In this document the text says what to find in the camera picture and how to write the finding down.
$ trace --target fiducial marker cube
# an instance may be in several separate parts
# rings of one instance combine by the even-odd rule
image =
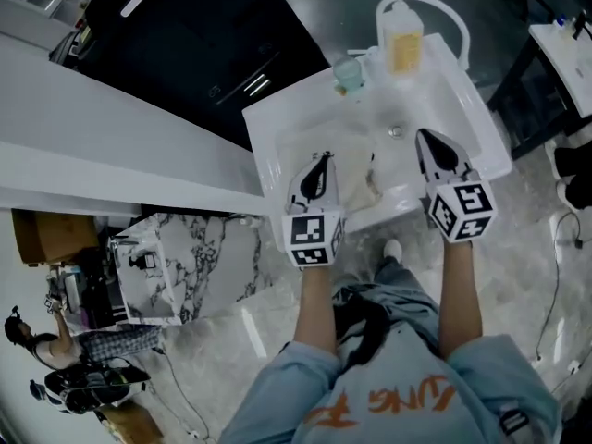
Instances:
[[[450,243],[483,237],[498,215],[487,181],[442,184],[435,188],[429,215]]]
[[[284,246],[294,266],[323,266],[335,261],[345,232],[342,211],[285,215],[281,221]]]

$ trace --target sink drain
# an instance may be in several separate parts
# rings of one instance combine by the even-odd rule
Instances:
[[[387,133],[390,138],[398,140],[403,137],[403,127],[401,125],[391,125],[387,129]]]

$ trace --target soap dispenser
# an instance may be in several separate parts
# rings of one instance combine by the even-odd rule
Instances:
[[[417,13],[398,1],[382,16],[381,23],[388,72],[400,76],[419,69],[424,23]]]

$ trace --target white shoe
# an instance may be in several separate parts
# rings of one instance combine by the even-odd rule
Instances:
[[[392,256],[395,258],[395,260],[401,263],[401,260],[403,258],[403,247],[401,247],[401,244],[398,240],[390,239],[385,245],[383,255],[385,258],[388,256]]]
[[[560,180],[557,182],[557,197],[559,197],[559,200],[564,203],[565,205],[567,205],[569,207],[569,209],[573,212],[573,213],[577,213],[578,209],[576,209],[572,203],[570,203],[567,200],[567,196],[565,195],[567,190],[567,184],[565,183],[565,181]]]
[[[560,180],[561,176],[557,170],[557,163],[555,162],[555,150],[557,150],[557,142],[555,140],[549,140],[545,143],[545,153],[551,163],[551,171],[553,172],[553,178]]]

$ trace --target black cabinet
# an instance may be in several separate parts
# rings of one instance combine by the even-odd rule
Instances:
[[[285,0],[92,0],[80,72],[251,149],[242,109],[328,68]]]

